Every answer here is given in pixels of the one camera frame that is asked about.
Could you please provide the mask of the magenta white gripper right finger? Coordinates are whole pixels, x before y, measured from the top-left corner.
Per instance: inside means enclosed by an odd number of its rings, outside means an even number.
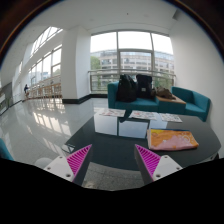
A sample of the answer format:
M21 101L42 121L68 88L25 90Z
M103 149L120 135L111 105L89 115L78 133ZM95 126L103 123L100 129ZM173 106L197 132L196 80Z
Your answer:
M182 169L168 155L159 156L140 145L135 145L134 155L145 185Z

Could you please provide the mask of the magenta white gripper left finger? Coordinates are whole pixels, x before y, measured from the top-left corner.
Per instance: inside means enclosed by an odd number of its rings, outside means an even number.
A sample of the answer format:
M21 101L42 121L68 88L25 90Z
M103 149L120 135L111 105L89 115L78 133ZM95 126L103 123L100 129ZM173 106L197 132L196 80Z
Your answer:
M58 156L44 170L81 186L92 157L92 145L87 145L69 156Z

